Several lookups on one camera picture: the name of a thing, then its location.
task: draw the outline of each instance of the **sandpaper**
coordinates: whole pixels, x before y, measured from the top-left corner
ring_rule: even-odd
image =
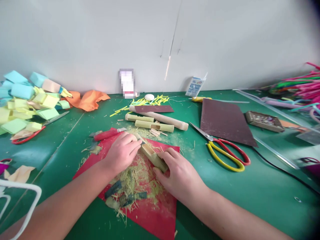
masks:
[[[200,129],[214,137],[258,147],[239,106],[203,99]]]
[[[171,106],[169,105],[160,105],[160,106],[135,106],[136,113],[141,112],[174,112]]]
[[[77,178],[83,172],[88,170],[95,163],[104,159],[112,145],[112,143],[117,139],[117,135],[104,139],[99,143],[99,146],[102,147],[98,155],[91,154],[85,163],[80,167],[76,172],[73,179]],[[175,151],[179,152],[180,147],[165,145],[150,139],[144,139],[148,142],[150,146],[153,147],[155,152],[164,151],[172,147]],[[145,181],[140,182],[140,186],[144,187],[144,191],[147,192],[147,195],[154,195],[155,198],[140,199],[137,201],[138,208],[133,209],[131,212],[127,211],[127,217],[130,218],[133,222],[139,224],[141,227],[146,229],[148,232],[158,237],[159,239],[168,239],[174,240],[175,226],[176,226],[176,211],[177,211],[177,199],[173,197],[158,181],[153,172],[153,164],[149,159],[141,152],[138,151],[138,154],[134,158],[130,166],[137,166],[138,164],[143,164],[141,172],[145,172],[149,177]],[[152,189],[158,186],[158,191],[152,193]],[[100,199],[106,201],[105,193],[108,189],[112,187],[112,184],[108,184],[106,188],[98,195]],[[126,209],[121,208],[122,212],[126,214]]]

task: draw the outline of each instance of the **black cable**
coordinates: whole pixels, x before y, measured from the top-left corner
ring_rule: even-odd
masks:
[[[307,188],[309,188],[310,190],[312,190],[313,192],[315,192],[316,194],[318,194],[320,196],[320,192],[318,192],[317,190],[315,190],[313,187],[311,187],[309,184],[305,183],[304,181],[302,181],[300,178],[296,177],[295,175],[287,172],[286,170],[274,165],[273,163],[269,162],[264,156],[261,155],[261,153],[259,153],[254,147],[252,147],[253,150],[263,159],[265,160],[267,163],[269,163],[271,166],[275,167],[276,169],[279,169],[280,171],[288,174],[289,176],[293,177],[294,179],[298,180],[299,182],[301,182],[303,185],[305,185]]]

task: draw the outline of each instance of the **orange cloth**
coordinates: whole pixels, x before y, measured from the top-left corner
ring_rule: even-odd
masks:
[[[80,98],[79,92],[69,91],[72,94],[72,98],[66,97],[66,100],[74,107],[81,108],[87,112],[98,109],[99,105],[97,102],[101,100],[110,99],[110,97],[99,91],[91,90],[86,92],[82,99]]]

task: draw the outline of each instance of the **white wall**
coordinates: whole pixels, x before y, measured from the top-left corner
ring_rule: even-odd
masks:
[[[205,90],[264,85],[320,63],[309,1],[180,2],[0,0],[0,75],[36,71],[69,90],[111,94],[119,68],[134,68],[147,92],[184,90],[207,71]]]
[[[319,21],[307,0],[184,1],[164,90],[206,72],[203,90],[299,75],[305,62],[320,64]]]

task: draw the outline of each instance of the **hand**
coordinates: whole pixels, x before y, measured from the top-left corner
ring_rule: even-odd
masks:
[[[101,161],[102,164],[113,174],[118,175],[130,166],[142,140],[127,132],[123,132],[111,145],[107,156]]]
[[[196,202],[196,199],[201,197],[203,191],[208,187],[191,163],[172,148],[159,152],[158,156],[166,162],[170,169],[170,177],[166,177],[158,168],[153,168],[162,185],[187,207],[189,203]]]

